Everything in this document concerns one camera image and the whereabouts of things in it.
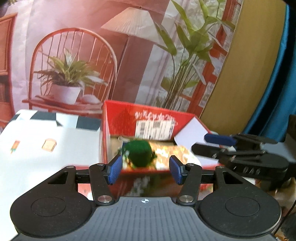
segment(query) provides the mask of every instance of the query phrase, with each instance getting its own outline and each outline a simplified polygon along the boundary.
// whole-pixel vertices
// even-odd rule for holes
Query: green pom pom
[[[123,147],[122,154],[126,154],[135,167],[147,167],[156,158],[155,152],[145,140],[128,142]]]

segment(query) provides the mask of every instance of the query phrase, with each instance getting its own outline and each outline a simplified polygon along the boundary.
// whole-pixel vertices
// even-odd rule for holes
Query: blue curtain
[[[281,141],[296,114],[296,15],[288,6],[279,53],[268,86],[244,133]]]

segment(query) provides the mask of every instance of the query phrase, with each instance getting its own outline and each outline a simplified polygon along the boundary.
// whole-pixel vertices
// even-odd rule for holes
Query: red cardboard box
[[[177,112],[157,107],[131,104],[106,100],[103,105],[102,125],[101,125],[101,157],[102,162],[108,163],[114,157],[111,151],[111,136],[135,137],[137,122],[155,120],[155,121],[172,121],[173,126],[170,140],[193,119],[196,118],[206,133],[208,128],[191,113]],[[204,169],[214,169],[217,165],[203,166]],[[146,191],[137,191],[139,186],[144,186]],[[134,170],[122,170],[117,182],[110,186],[115,197],[118,196],[176,196],[181,186],[175,184],[171,177],[170,171],[151,170],[148,168],[137,168]]]

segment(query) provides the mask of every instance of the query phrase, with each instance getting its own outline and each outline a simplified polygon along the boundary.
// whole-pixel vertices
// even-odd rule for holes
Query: food sticker
[[[15,141],[15,142],[13,143],[13,145],[12,145],[12,147],[11,147],[11,149],[10,149],[11,154],[12,154],[13,152],[15,152],[15,150],[17,149],[19,143],[20,143],[20,141]]]
[[[52,152],[56,145],[57,145],[57,142],[54,139],[46,139],[42,146],[42,149],[45,151]]]

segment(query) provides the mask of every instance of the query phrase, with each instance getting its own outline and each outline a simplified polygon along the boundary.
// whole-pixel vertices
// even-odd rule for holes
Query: backdrop poster
[[[200,116],[242,0],[10,0],[0,124],[20,109],[100,118],[106,99]]]

